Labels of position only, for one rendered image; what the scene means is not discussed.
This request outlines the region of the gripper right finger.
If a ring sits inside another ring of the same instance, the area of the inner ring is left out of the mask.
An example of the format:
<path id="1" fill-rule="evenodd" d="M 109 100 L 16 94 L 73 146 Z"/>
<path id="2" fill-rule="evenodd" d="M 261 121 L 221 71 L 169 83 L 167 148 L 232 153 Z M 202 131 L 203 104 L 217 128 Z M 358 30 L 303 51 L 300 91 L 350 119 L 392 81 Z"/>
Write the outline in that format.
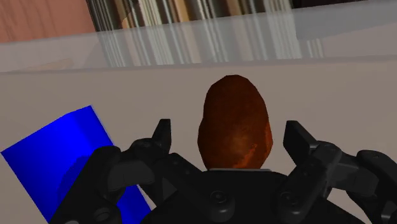
<path id="1" fill-rule="evenodd" d="M 342 224 L 349 215 L 333 209 L 325 216 L 331 190 L 345 191 L 372 224 L 397 224 L 397 162 L 375 150 L 355 156 L 338 146 L 315 139 L 298 121 L 286 122 L 283 146 L 296 167 L 275 196 L 275 212 L 282 224 Z"/>

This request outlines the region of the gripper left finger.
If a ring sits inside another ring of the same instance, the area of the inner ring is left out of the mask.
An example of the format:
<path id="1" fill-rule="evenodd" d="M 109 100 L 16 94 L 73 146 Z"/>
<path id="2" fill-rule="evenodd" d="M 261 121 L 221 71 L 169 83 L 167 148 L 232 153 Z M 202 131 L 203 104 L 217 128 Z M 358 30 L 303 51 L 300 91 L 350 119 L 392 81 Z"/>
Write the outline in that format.
<path id="1" fill-rule="evenodd" d="M 134 141 L 126 151 L 96 149 L 49 224 L 132 224 L 118 203 L 135 185 L 157 205 L 141 224 L 202 224 L 199 194 L 187 182 L 199 170 L 170 153 L 171 142 L 171 121 L 161 119 L 151 138 Z"/>

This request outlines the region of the blue box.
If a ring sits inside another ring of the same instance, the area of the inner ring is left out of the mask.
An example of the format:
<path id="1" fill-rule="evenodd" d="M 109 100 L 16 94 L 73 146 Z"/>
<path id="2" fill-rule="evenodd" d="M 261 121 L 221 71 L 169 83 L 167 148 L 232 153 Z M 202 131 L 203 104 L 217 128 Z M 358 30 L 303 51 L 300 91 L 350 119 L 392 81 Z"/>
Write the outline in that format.
<path id="1" fill-rule="evenodd" d="M 109 192 L 122 161 L 92 106 L 67 113 L 2 151 L 48 224 L 141 224 L 151 209 L 137 186 Z"/>

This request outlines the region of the brown egg-shaped potato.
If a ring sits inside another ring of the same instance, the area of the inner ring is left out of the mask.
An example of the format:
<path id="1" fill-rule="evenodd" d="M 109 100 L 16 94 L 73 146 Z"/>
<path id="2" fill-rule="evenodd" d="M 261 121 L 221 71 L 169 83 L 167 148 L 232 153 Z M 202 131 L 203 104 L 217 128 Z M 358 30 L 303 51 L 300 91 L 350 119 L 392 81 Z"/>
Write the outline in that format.
<path id="1" fill-rule="evenodd" d="M 206 93 L 197 145 L 206 169 L 259 169 L 273 145 L 268 111 L 245 77 L 227 75 Z"/>

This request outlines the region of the bookshelf with books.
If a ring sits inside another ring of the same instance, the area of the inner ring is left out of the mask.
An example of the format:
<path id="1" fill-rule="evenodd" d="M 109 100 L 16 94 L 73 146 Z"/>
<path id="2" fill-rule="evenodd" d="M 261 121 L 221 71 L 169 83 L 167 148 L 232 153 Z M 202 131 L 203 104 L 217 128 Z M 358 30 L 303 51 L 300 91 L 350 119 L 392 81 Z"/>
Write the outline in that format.
<path id="1" fill-rule="evenodd" d="M 86 0 L 96 31 L 287 11 L 300 0 Z"/>

